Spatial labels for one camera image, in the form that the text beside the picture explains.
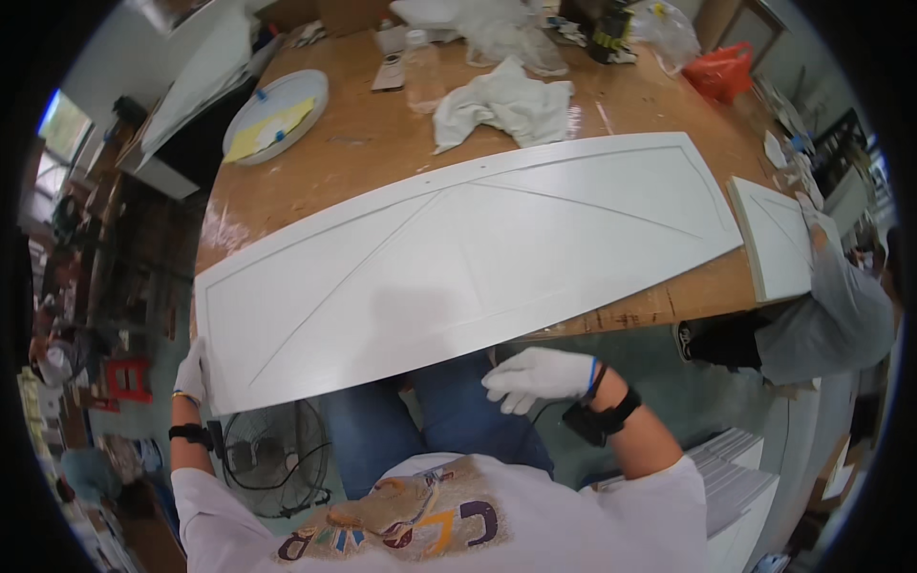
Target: blue jeans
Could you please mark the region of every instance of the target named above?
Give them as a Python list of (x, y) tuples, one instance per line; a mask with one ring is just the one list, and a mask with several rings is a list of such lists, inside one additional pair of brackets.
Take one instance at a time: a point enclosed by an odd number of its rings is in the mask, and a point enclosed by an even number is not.
[(386, 471), (428, 452), (493, 456), (543, 469), (553, 479), (554, 462), (529, 419), (502, 413), (487, 399), (481, 378), (490, 369), (482, 351), (405, 374), (420, 402), (423, 430), (398, 397), (401, 378), (323, 395), (322, 415), (348, 499), (362, 498)]

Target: white glove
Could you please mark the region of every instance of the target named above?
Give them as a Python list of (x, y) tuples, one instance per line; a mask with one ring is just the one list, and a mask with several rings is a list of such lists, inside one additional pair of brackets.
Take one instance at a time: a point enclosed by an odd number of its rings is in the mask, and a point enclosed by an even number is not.
[(815, 225), (821, 226), (819, 225), (818, 211), (815, 209), (815, 205), (812, 204), (812, 199), (809, 198), (809, 195), (796, 192), (796, 201), (800, 202), (802, 220), (805, 221), (805, 225), (809, 227), (809, 230), (812, 230)]
[(503, 413), (528, 412), (538, 398), (579, 398), (589, 391), (596, 359), (550, 348), (526, 348), (491, 370), (481, 380), (487, 399)]
[(204, 338), (199, 336), (191, 343), (188, 356), (178, 365), (172, 398), (187, 396), (197, 401), (197, 405), (201, 405), (201, 402), (207, 397), (206, 386), (209, 383), (209, 373)]

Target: white t-shirt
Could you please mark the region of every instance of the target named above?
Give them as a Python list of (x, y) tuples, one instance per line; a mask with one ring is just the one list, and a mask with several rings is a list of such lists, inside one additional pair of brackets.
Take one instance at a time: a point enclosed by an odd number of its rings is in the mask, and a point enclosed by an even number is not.
[(172, 472), (191, 573), (703, 571), (706, 503), (694, 462), (579, 492), (493, 457), (424, 454), (359, 501), (273, 537), (210, 474)]

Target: clear plastic container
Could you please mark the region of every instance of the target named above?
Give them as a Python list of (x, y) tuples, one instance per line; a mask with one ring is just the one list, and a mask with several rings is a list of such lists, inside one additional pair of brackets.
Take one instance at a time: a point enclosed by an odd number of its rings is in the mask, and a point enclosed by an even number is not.
[(426, 41), (425, 30), (411, 30), (405, 36), (404, 93), (407, 106), (418, 114), (432, 114), (446, 96), (446, 87), (439, 74), (439, 54), (436, 46)]

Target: round tray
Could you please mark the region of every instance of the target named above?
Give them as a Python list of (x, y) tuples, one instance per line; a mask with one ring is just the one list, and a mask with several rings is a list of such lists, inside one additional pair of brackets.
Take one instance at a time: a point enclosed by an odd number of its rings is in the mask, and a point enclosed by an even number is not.
[(267, 95), (267, 99), (261, 100), (257, 95), (252, 95), (229, 123), (226, 134), (223, 136), (224, 156), (232, 147), (232, 140), (238, 131), (254, 126), (259, 121), (310, 97), (315, 98), (315, 107), (285, 138), (275, 141), (258, 153), (233, 161), (238, 165), (255, 165), (277, 157), (315, 125), (328, 105), (328, 77), (319, 70), (301, 70), (290, 73), (269, 83), (261, 90)]

